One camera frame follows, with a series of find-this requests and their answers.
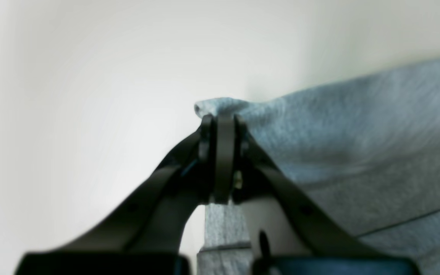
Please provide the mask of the left gripper black left finger own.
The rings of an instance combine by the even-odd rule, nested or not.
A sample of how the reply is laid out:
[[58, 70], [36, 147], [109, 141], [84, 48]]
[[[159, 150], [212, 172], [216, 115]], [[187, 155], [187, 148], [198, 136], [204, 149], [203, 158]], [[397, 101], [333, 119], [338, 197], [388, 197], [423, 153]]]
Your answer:
[[103, 221], [61, 247], [29, 252], [17, 275], [190, 275], [184, 227], [214, 186], [215, 119], [176, 145]]

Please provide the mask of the left gripper black right finger own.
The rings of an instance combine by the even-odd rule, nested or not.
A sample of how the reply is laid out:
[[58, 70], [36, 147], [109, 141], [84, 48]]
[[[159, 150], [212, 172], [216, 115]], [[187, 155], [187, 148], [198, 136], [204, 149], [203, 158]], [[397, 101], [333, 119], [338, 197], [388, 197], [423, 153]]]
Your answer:
[[239, 116], [215, 118], [214, 201], [239, 205], [252, 275], [419, 275], [417, 265], [362, 244], [276, 167]]

